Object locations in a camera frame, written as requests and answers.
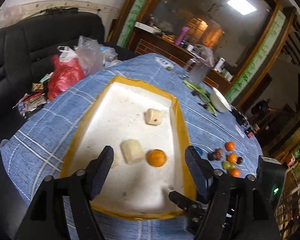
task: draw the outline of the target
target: blue checkered tablecloth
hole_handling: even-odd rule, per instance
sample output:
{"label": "blue checkered tablecloth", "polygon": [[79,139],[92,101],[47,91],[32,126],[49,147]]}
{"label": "blue checkered tablecloth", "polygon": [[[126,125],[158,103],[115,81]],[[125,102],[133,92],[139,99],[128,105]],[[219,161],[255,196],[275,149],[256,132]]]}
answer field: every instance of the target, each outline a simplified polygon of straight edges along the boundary
{"label": "blue checkered tablecloth", "polygon": [[[167,66],[174,69],[167,71]],[[224,148],[226,142],[234,141],[235,152],[244,159],[238,166],[241,177],[255,174],[258,155],[262,154],[257,140],[239,135],[234,128],[237,123],[230,112],[218,113],[214,117],[199,106],[199,99],[191,95],[191,90],[177,76],[176,71],[180,69],[176,63],[154,53],[124,61],[78,82],[48,102],[10,140],[2,141],[1,154],[5,170],[26,203],[30,204],[45,176],[59,176],[63,158],[80,120],[116,75],[144,80],[176,96],[191,144],[197,147],[202,158],[206,159],[207,153],[216,148]],[[211,164],[214,168],[222,169],[221,162]],[[78,239],[68,198],[65,198],[65,210],[71,238]],[[106,239],[193,239],[193,235],[185,229],[185,217],[132,222],[100,212],[94,214]]]}

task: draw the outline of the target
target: cube of food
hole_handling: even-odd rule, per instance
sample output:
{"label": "cube of food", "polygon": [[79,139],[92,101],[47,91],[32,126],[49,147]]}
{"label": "cube of food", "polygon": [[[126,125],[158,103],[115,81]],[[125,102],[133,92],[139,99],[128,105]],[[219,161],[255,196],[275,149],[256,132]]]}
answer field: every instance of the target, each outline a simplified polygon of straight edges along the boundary
{"label": "cube of food", "polygon": [[146,111],[146,123],[159,125],[162,123],[162,113],[160,110],[150,108]]}
{"label": "cube of food", "polygon": [[127,164],[135,164],[145,158],[141,145],[138,140],[130,139],[121,145],[122,154]]}

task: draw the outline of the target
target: yellow tape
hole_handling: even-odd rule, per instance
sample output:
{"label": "yellow tape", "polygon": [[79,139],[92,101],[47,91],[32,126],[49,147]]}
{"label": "yellow tape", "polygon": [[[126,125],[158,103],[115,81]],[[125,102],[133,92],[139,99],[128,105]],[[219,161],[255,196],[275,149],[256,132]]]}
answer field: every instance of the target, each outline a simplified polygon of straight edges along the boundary
{"label": "yellow tape", "polygon": [[[61,169],[61,174],[60,178],[67,177],[71,174],[68,174],[68,170],[70,167],[70,164],[73,160],[74,153],[77,151],[82,137],[84,136],[91,119],[93,118],[93,115],[95,111],[98,109],[98,106],[102,102],[104,96],[106,95],[109,87],[114,83],[122,83],[125,85],[129,86],[134,86],[134,87],[139,87],[143,88],[145,90],[148,90],[150,92],[153,92],[159,96],[168,98],[172,101],[172,110],[176,118],[176,127],[177,127],[177,134],[178,134],[178,141],[179,141],[179,148],[180,148],[180,153],[181,153],[181,160],[182,160],[182,172],[183,172],[183,195],[195,200],[196,199],[196,189],[195,189],[195,184],[193,182],[192,176],[189,172],[188,166],[186,165],[185,161],[185,150],[186,148],[190,145],[190,140],[188,136],[188,130],[186,127],[185,120],[183,118],[183,114],[181,111],[181,108],[179,106],[179,100],[173,96],[172,94],[163,91],[147,82],[144,82],[142,80],[134,80],[134,79],[128,79],[124,78],[122,76],[115,76],[104,88],[104,90],[98,95],[96,101],[93,103],[93,105],[90,107],[90,109],[87,111],[87,113],[84,115],[82,118],[79,127],[74,134],[74,138],[72,139],[72,142],[70,144],[69,150],[65,156],[64,159],[64,164]],[[95,205],[92,205],[92,208],[96,211],[100,211],[104,214],[126,219],[126,220],[149,220],[149,219],[170,219],[177,217],[182,214],[182,211],[173,211],[173,212],[168,212],[164,214],[143,214],[139,216],[135,215],[130,215],[130,214],[124,214],[124,213],[117,213],[113,211],[106,210],[102,207],[98,207]]]}

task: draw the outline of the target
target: glass cup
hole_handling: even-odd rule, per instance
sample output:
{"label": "glass cup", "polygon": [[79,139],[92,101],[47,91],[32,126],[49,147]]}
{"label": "glass cup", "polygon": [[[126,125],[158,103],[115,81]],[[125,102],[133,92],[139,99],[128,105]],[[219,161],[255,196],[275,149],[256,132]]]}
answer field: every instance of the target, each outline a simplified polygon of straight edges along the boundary
{"label": "glass cup", "polygon": [[187,61],[183,69],[179,70],[178,76],[194,86],[199,86],[210,69],[208,62],[197,56]]}

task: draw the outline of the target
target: white bowl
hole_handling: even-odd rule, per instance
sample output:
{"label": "white bowl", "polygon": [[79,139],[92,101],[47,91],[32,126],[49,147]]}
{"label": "white bowl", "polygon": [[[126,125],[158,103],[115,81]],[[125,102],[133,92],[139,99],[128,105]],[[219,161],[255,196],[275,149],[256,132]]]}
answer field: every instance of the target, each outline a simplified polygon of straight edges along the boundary
{"label": "white bowl", "polygon": [[219,112],[224,113],[227,110],[231,111],[231,106],[225,97],[220,93],[220,91],[216,88],[212,88],[213,91],[210,95],[210,100],[215,109]]}

